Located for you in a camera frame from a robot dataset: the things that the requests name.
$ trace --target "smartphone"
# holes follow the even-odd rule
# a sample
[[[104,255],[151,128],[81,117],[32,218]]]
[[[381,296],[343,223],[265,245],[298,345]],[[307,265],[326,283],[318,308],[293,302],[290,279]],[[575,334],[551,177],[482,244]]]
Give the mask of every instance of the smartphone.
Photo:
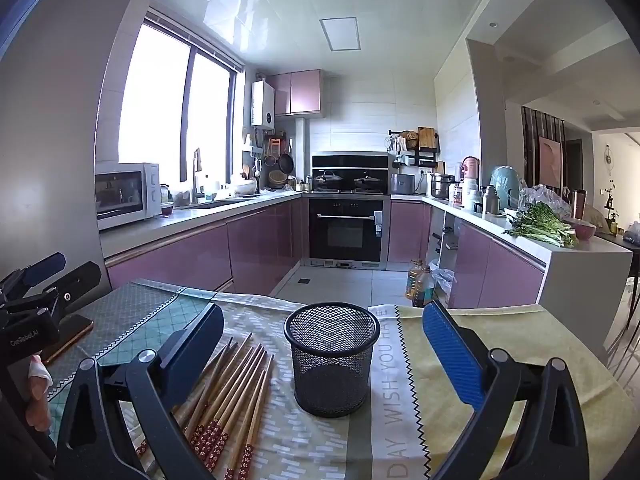
[[[58,327],[60,330],[60,339],[57,343],[47,346],[41,353],[42,362],[48,365],[56,357],[62,354],[71,345],[77,342],[82,336],[91,332],[94,322],[79,314],[72,314],[65,317]]]

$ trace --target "microwave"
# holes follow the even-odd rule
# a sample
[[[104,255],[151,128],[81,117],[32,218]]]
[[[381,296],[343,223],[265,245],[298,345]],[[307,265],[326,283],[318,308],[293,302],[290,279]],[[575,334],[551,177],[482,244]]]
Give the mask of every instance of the microwave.
[[[157,164],[100,162],[95,165],[94,173],[98,230],[161,213]]]

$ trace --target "white countertop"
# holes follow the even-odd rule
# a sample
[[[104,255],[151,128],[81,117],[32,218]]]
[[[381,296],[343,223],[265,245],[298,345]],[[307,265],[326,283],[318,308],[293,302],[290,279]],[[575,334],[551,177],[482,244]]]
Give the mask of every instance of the white countertop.
[[[161,238],[262,209],[268,205],[286,202],[302,195],[295,191],[272,192],[236,204],[208,209],[174,209],[169,216],[154,216],[131,224],[100,232],[102,254],[105,258],[129,251]]]
[[[425,202],[431,206],[442,209],[458,218],[474,225],[475,227],[486,231],[495,238],[505,241],[509,245],[521,250],[522,252],[532,256],[533,258],[548,264],[553,253],[626,253],[629,252],[619,245],[612,244],[598,238],[591,237],[590,240],[580,241],[573,249],[556,247],[551,244],[531,240],[530,238],[516,237],[505,234],[506,229],[511,228],[511,223],[505,216],[493,216],[491,214],[483,215],[482,213],[474,213],[468,209],[463,209],[457,205],[449,205],[447,200],[438,200],[423,195],[391,195],[391,200],[404,202]]]

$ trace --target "window frame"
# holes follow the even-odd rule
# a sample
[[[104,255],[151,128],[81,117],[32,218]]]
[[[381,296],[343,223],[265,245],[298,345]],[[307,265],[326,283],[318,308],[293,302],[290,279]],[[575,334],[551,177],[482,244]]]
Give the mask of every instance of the window frame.
[[[231,164],[233,153],[233,122],[234,122],[234,98],[236,94],[236,76],[238,72],[228,67],[226,64],[217,60],[211,53],[203,50],[199,46],[190,43],[178,34],[168,30],[167,28],[159,25],[152,20],[145,18],[142,22],[142,27],[148,26],[155,30],[168,35],[175,40],[187,45],[190,48],[189,60],[187,63],[187,73],[184,78],[184,90],[182,92],[182,116],[180,118],[180,182],[186,182],[188,180],[188,164],[187,164],[187,130],[188,130],[188,113],[189,113],[189,97],[191,93],[191,79],[193,78],[193,65],[196,59],[196,54],[209,59],[216,65],[224,68],[229,72],[229,88],[226,101],[226,133],[225,133],[225,178],[229,182],[231,180]]]

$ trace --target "leafy green vegetable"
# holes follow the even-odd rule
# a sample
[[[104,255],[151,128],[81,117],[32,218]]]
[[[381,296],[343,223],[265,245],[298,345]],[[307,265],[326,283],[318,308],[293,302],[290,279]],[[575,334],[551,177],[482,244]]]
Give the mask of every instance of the leafy green vegetable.
[[[575,230],[562,222],[551,208],[542,202],[529,204],[525,211],[518,211],[511,221],[511,236],[524,236],[558,247],[575,247],[578,239]]]

